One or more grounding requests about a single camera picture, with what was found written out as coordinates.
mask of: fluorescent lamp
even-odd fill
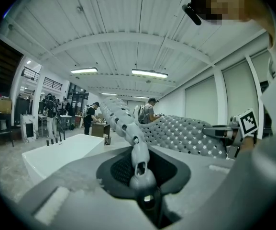
[[[110,93],[102,93],[102,94],[105,94],[105,95],[117,95],[117,94],[110,94]]]
[[[140,97],[140,96],[134,96],[134,98],[149,99],[149,97]]]
[[[84,72],[97,72],[98,70],[93,68],[84,68],[84,69],[77,69],[77,70],[71,70],[72,73],[84,73]]]
[[[145,70],[132,69],[132,74],[158,77],[158,78],[164,78],[164,79],[167,78],[167,74],[160,73],[160,72],[155,72],[155,71],[145,71]]]

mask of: ceiling beam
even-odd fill
[[[8,12],[8,15],[6,16],[9,17],[11,16],[12,18],[16,19],[18,14],[21,13],[27,3],[29,3],[30,0],[16,0],[15,3],[12,5],[11,9]],[[7,37],[9,33],[9,29],[7,28],[7,31],[5,32],[5,36]]]
[[[245,39],[243,40],[241,43],[238,43],[236,46],[234,46],[232,48],[232,50],[230,51],[225,51],[224,54],[221,54],[220,57],[218,57],[215,61],[213,61],[212,63],[213,64],[217,64],[219,61],[223,60],[224,58],[226,58],[228,55],[230,55],[231,53],[237,51],[237,50],[240,50],[242,47],[244,47],[246,44],[248,44],[249,42],[253,41],[254,39],[258,38],[259,36],[261,36],[262,34],[264,34],[266,31],[264,29],[260,29],[259,30],[256,30],[254,33],[252,31],[252,35],[248,38],[248,39]],[[193,76],[191,76],[189,79],[185,79],[184,81],[180,81],[180,84],[177,85],[176,89],[177,88],[180,88],[182,85],[188,83],[189,81],[191,81],[193,78],[195,78],[197,75],[201,74],[202,72],[204,72],[205,70],[207,70],[208,68],[210,67],[213,67],[213,64],[209,64],[207,65],[205,68],[201,69],[200,71],[198,71],[196,74],[194,74]],[[162,98],[167,96],[168,94],[170,94],[173,90],[168,90],[166,91],[163,95],[162,95]]]
[[[59,58],[55,57],[54,54],[52,54],[50,52],[50,50],[48,50],[47,48],[45,48],[40,42],[38,42],[34,37],[32,37],[27,31],[25,31],[19,24],[17,24],[15,22],[15,20],[13,18],[11,18],[10,16],[7,16],[6,19],[5,19],[9,24],[13,24],[15,27],[14,27],[14,30],[19,30],[20,33],[22,33],[23,35],[25,35],[27,37],[27,40],[29,40],[30,42],[38,45],[40,48],[42,48],[47,54],[49,54],[54,60],[58,61],[58,65],[63,65],[65,68],[64,69],[67,69],[68,66],[63,62],[61,61]],[[41,65],[43,65],[43,60],[42,59],[38,59],[38,60],[35,60],[37,63],[41,63]]]
[[[161,84],[164,86],[169,86],[172,88],[176,88],[176,83],[170,82],[167,80],[154,79],[148,77],[138,77],[133,75],[106,75],[106,74],[75,74],[71,75],[72,77],[79,76],[81,79],[92,79],[97,81],[106,81],[106,80],[121,80],[121,81],[138,81],[138,82],[146,82],[151,81],[154,84]]]
[[[141,97],[161,97],[162,93],[157,92],[148,92],[148,91],[141,91],[141,90],[123,90],[123,89],[116,89],[116,88],[100,88],[100,87],[87,87],[87,91],[90,92],[97,92],[97,93],[112,93],[118,95],[129,95],[129,96],[141,96]]]
[[[157,53],[156,59],[154,61],[153,64],[153,70],[158,70],[158,68],[160,67],[160,64],[158,64],[159,60],[160,60],[160,55],[162,54],[164,48],[165,48],[165,44],[166,44],[166,39],[170,38],[172,39],[174,34],[176,33],[178,26],[180,25],[180,23],[182,22],[184,16],[187,16],[183,11],[182,11],[182,4],[187,4],[189,0],[181,0],[179,4],[176,4],[176,7],[174,8],[175,13],[173,15],[173,17],[170,20],[170,26],[169,29],[164,37],[164,40],[160,46],[160,49]]]
[[[75,39],[73,41],[67,42],[62,44],[50,51],[50,53],[45,53],[41,60],[45,60],[50,58],[53,55],[58,53],[64,52],[65,50],[69,50],[71,48],[85,46],[89,44],[96,44],[96,43],[104,43],[104,42],[137,42],[137,43],[146,43],[152,45],[160,46],[164,41],[164,37],[150,35],[150,34],[143,34],[143,33],[102,33],[96,34],[91,36],[85,36],[82,38]],[[205,55],[204,53],[198,51],[197,49],[185,45],[183,43],[167,39],[165,40],[164,47],[181,51],[184,54],[190,55],[195,57],[205,63],[210,63],[210,57]]]
[[[211,56],[211,62],[216,64],[220,60],[224,59],[228,55],[232,54],[239,48],[243,47],[244,45],[248,44],[249,42],[253,41],[257,37],[261,36],[265,33],[266,30],[260,27],[257,24],[252,23],[251,26],[248,26],[245,29],[245,37],[242,35],[238,36],[237,38],[232,39],[230,42],[227,43],[228,47],[222,47],[218,50],[214,55]]]

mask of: man with backpack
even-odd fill
[[[85,124],[85,135],[89,135],[91,122],[97,123],[98,120],[95,118],[95,110],[100,107],[98,102],[93,103],[91,106],[85,106],[84,110],[82,112],[82,118],[84,118],[84,124]]]
[[[58,113],[58,105],[56,104],[56,98],[52,94],[48,94],[45,98],[46,105],[43,110],[43,114],[47,116],[47,131],[48,138],[57,138],[57,126],[56,126],[56,115]]]
[[[146,125],[149,124],[161,116],[154,116],[154,106],[156,104],[155,98],[149,98],[148,103],[145,106],[142,106],[139,112],[138,121],[140,124]]]

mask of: white column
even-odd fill
[[[36,122],[34,124],[36,132],[38,131],[38,112],[39,112],[40,95],[41,95],[44,79],[47,76],[47,72],[48,72],[47,67],[42,66],[41,70],[39,72],[40,76],[38,78],[37,86],[36,86],[36,89],[35,89],[34,95],[33,95],[32,115],[34,116],[34,118],[36,120]]]
[[[218,125],[228,124],[228,102],[225,80],[222,71],[218,67],[213,67],[216,92],[218,97]]]
[[[11,126],[14,126],[14,111],[15,111],[15,104],[17,101],[17,96],[21,87],[22,83],[22,71],[24,69],[24,66],[26,65],[28,58],[26,56],[23,56],[13,77],[12,85],[10,88],[10,98],[12,101],[12,108],[11,108]]]
[[[255,88],[256,88],[256,91],[257,91],[258,107],[259,107],[259,129],[258,129],[257,138],[262,139],[263,127],[264,127],[264,108],[263,108],[263,102],[261,100],[261,95],[262,95],[261,86],[260,86],[260,82],[259,82],[259,79],[258,79],[256,69],[254,68],[254,64],[252,62],[252,59],[250,58],[250,56],[248,54],[245,55],[245,58],[247,60],[249,68],[252,72],[253,79],[254,79],[254,85],[255,85]]]

